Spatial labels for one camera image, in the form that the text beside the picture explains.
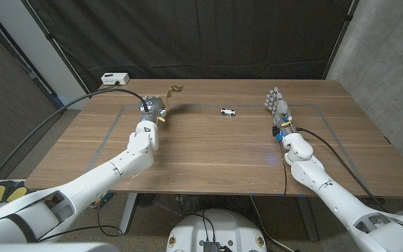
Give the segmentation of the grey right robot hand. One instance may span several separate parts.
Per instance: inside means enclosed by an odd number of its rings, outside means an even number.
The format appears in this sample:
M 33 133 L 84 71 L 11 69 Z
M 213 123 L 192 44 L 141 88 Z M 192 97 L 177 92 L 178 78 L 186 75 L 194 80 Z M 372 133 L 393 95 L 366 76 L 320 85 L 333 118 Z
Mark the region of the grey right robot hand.
M 274 124 L 272 134 L 278 141 L 282 141 L 286 135 L 295 131 L 292 125 L 292 114 L 288 103 L 284 100 L 278 87 L 274 87 L 269 91 L 264 106 L 271 111 Z

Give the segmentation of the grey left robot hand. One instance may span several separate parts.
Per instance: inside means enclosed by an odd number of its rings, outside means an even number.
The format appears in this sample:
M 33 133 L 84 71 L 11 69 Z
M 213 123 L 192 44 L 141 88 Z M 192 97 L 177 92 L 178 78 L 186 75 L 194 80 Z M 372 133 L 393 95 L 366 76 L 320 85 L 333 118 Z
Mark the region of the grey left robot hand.
M 167 110 L 162 98 L 159 96 L 145 96 L 143 100 L 144 103 L 139 107 L 141 121 L 147 120 L 156 124 L 159 122 L 164 123 Z

